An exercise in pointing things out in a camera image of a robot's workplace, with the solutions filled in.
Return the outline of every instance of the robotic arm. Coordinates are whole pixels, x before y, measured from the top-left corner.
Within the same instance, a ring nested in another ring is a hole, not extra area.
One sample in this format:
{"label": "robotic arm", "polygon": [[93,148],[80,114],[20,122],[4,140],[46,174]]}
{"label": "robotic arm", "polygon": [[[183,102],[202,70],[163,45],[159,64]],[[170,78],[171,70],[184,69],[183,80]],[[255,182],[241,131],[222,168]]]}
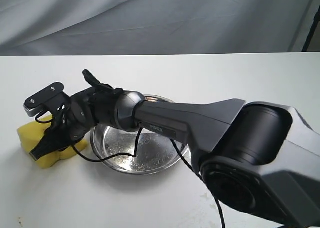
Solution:
{"label": "robotic arm", "polygon": [[134,91],[100,83],[69,97],[53,83],[24,107],[53,119],[35,159],[81,140],[99,123],[146,128],[188,143],[191,164],[226,205],[288,227],[320,226],[320,135],[292,107],[231,99],[207,105],[149,102]]}

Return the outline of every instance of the yellow sponge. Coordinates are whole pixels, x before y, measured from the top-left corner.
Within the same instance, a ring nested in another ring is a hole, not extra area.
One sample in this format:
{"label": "yellow sponge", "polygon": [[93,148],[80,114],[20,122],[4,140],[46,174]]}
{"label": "yellow sponge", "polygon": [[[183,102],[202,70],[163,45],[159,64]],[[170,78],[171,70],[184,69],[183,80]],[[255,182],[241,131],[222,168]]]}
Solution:
{"label": "yellow sponge", "polygon": [[[42,121],[48,121],[52,116],[47,116],[41,119]],[[41,138],[44,136],[45,130],[50,126],[50,123],[42,124],[36,121],[30,122],[18,128],[18,134],[21,141],[22,148],[29,154],[29,152],[39,143]],[[82,151],[86,148],[88,143],[86,140],[79,141],[75,147]],[[41,168],[51,167],[58,160],[68,159],[76,155],[76,152],[72,147],[67,147],[63,151],[51,152],[43,157],[39,158],[36,164]]]}

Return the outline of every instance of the stainless steel bowl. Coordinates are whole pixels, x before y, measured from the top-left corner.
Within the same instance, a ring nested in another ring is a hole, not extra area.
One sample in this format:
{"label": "stainless steel bowl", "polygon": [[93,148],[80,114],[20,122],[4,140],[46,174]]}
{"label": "stainless steel bowl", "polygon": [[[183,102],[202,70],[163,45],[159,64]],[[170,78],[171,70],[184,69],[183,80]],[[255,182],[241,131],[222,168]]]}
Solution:
{"label": "stainless steel bowl", "polygon": [[[172,102],[169,99],[146,95],[148,101]],[[107,157],[119,152],[134,152],[137,132],[125,132],[105,125],[98,125],[91,131],[91,146],[99,158]],[[188,146],[176,141],[184,155]],[[152,174],[160,172],[181,158],[173,147],[169,138],[144,129],[141,133],[137,156],[117,156],[104,161],[109,167],[124,173]]]}

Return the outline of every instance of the gray curtain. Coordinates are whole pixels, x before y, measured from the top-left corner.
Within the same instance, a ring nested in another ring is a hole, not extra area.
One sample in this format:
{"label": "gray curtain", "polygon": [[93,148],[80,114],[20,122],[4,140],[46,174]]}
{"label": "gray curtain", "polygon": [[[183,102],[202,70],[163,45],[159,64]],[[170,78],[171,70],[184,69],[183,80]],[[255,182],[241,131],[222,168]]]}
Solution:
{"label": "gray curtain", "polygon": [[312,3],[319,6],[319,0],[0,0],[0,55],[299,51],[303,44],[295,42],[311,26]]}

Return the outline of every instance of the white tabletop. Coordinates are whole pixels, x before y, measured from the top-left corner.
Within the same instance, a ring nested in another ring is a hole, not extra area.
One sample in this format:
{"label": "white tabletop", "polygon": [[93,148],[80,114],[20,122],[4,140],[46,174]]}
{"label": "white tabletop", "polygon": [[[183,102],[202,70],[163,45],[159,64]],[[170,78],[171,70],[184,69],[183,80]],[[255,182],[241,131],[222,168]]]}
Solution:
{"label": "white tabletop", "polygon": [[[182,162],[137,176],[75,156],[43,170],[22,150],[16,129],[32,120],[24,100],[55,81],[69,95],[87,88],[85,68],[112,86],[176,102],[242,98],[294,106],[320,131],[320,53],[0,57],[0,67],[3,228],[221,227],[210,192]],[[276,226],[223,210],[228,228]]]}

